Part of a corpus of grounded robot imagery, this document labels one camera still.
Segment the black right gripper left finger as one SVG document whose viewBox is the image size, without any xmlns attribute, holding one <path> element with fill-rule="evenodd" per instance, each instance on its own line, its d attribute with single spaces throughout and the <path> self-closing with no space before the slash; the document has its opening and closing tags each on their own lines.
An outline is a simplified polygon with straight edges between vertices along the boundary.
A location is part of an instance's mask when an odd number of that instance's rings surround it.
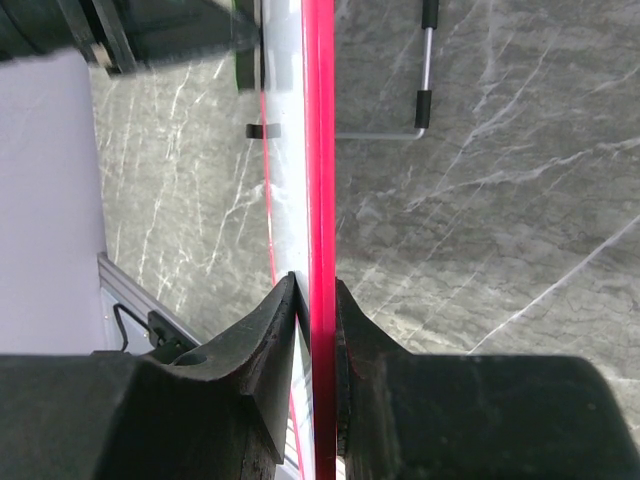
<svg viewBox="0 0 640 480">
<path fill-rule="evenodd" d="M 271 479 L 285 457 L 296 278 L 171 363 L 3 356 L 5 479 Z"/>
</svg>

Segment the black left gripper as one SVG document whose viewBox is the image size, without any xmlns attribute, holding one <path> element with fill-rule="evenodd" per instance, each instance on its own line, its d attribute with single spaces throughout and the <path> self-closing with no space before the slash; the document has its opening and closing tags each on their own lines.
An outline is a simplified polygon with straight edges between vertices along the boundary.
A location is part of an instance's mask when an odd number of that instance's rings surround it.
<svg viewBox="0 0 640 480">
<path fill-rule="evenodd" d="M 1 61 L 74 49 L 111 75 L 142 65 L 173 65 L 253 49 L 259 27 L 250 15 L 217 1 L 5 0 Z"/>
</svg>

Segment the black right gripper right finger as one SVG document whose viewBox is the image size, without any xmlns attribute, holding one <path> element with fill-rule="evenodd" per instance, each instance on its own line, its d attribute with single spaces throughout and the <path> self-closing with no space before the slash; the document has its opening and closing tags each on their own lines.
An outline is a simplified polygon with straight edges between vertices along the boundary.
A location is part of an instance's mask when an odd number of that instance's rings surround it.
<svg viewBox="0 0 640 480">
<path fill-rule="evenodd" d="M 350 479 L 635 479 L 588 361 L 407 351 L 336 285 L 337 453 Z"/>
</svg>

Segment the green whiteboard eraser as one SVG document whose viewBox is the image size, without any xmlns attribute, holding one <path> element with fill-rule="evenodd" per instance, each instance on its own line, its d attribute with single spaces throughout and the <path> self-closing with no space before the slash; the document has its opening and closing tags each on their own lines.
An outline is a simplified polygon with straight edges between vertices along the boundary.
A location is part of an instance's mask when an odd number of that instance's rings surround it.
<svg viewBox="0 0 640 480">
<path fill-rule="evenodd" d="M 235 53 L 235 80 L 239 92 L 261 90 L 264 87 L 262 2 L 255 0 L 233 1 L 235 11 L 250 17 L 258 28 L 258 43 L 253 50 Z"/>
</svg>

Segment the red framed whiteboard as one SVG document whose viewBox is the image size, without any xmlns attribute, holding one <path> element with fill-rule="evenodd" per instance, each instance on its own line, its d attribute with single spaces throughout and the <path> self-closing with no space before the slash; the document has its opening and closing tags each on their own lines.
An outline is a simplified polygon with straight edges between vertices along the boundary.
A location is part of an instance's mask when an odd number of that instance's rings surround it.
<svg viewBox="0 0 640 480">
<path fill-rule="evenodd" d="M 315 161 L 317 148 L 309 52 L 309 1 L 264 1 L 261 21 L 261 113 L 271 274 L 294 283 L 293 364 L 285 464 L 295 479 L 338 476 L 330 402 L 322 392 L 317 323 Z"/>
</svg>

